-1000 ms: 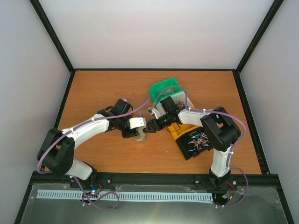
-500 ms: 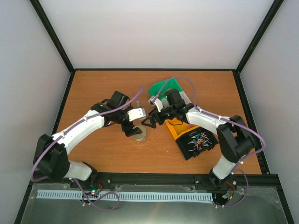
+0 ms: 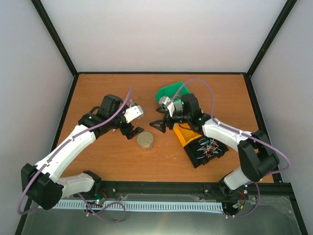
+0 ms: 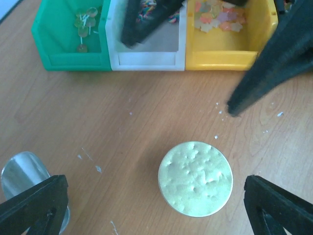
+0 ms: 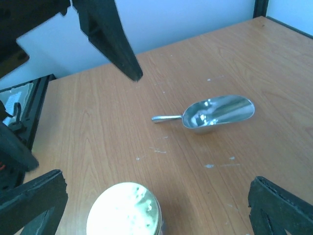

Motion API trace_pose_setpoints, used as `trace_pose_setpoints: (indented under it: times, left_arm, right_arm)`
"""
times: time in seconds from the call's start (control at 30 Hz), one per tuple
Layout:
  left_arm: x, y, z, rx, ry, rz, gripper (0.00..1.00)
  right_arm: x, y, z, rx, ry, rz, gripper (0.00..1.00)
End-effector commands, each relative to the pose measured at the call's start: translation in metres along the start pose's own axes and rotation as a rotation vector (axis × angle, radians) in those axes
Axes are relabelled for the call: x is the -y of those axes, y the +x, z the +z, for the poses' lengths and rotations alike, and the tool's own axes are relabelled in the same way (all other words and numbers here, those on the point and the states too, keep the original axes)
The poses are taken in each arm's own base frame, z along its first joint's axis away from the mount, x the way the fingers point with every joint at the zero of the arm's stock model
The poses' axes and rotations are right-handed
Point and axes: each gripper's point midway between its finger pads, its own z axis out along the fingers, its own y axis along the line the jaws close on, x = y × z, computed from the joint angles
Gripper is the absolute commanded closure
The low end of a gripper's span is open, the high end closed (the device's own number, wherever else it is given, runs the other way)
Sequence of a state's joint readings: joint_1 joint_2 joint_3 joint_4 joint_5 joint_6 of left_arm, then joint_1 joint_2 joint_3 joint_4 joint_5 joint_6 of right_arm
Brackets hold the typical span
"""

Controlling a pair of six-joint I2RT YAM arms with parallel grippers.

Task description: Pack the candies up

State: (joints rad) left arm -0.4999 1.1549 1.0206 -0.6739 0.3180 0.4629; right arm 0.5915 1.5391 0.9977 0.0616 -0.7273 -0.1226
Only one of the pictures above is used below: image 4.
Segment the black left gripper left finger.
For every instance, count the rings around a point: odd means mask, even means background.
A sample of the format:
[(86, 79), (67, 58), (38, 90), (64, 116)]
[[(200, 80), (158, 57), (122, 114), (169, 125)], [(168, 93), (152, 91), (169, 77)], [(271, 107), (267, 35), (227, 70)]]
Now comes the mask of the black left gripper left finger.
[(67, 210), (67, 179), (54, 175), (0, 205), (2, 235), (58, 235)]

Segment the white plastic bin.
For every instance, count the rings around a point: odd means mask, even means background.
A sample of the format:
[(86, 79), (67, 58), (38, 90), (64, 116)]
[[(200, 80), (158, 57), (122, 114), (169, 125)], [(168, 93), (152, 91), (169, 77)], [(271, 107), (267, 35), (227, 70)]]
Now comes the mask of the white plastic bin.
[(185, 70), (186, 3), (182, 4), (177, 23), (164, 22), (142, 43), (127, 48), (120, 42), (125, 0), (110, 2), (105, 33), (113, 71)]

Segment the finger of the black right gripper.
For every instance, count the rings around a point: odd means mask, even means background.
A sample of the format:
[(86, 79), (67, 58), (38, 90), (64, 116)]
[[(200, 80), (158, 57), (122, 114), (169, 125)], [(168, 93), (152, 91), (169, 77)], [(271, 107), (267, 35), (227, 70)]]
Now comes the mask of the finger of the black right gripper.
[(228, 113), (238, 116), (272, 89), (313, 69), (313, 2), (297, 0), (227, 102)]
[(139, 0), (129, 0), (126, 4), (123, 27), (120, 41), (126, 47), (133, 47), (143, 42), (157, 28), (159, 28), (171, 15), (183, 7), (182, 0), (158, 0), (156, 8), (147, 19), (137, 22), (141, 9)]

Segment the white jar lid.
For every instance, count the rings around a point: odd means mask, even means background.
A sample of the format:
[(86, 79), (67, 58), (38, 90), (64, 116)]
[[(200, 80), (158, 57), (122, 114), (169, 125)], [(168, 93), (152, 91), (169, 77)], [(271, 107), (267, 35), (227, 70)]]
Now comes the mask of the white jar lid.
[(206, 217), (222, 209), (231, 196), (233, 181), (226, 157), (200, 141), (173, 147), (158, 169), (163, 198), (174, 210), (190, 217)]

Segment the silver metal scoop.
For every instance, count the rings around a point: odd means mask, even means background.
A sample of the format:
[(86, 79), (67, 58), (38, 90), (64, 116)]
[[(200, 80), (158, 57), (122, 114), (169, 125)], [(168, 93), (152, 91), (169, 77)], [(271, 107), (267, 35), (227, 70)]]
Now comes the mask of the silver metal scoop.
[[(50, 177), (52, 176), (42, 161), (33, 153), (25, 151), (15, 155), (6, 163), (0, 175), (0, 183), (5, 198), (9, 200)], [(64, 231), (69, 218), (67, 206), (59, 234)]]

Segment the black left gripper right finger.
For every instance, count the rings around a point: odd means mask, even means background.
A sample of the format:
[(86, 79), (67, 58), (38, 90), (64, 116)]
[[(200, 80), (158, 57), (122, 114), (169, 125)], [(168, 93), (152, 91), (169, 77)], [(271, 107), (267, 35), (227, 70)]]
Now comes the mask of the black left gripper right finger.
[(257, 176), (247, 176), (244, 205), (255, 235), (311, 235), (313, 205)]

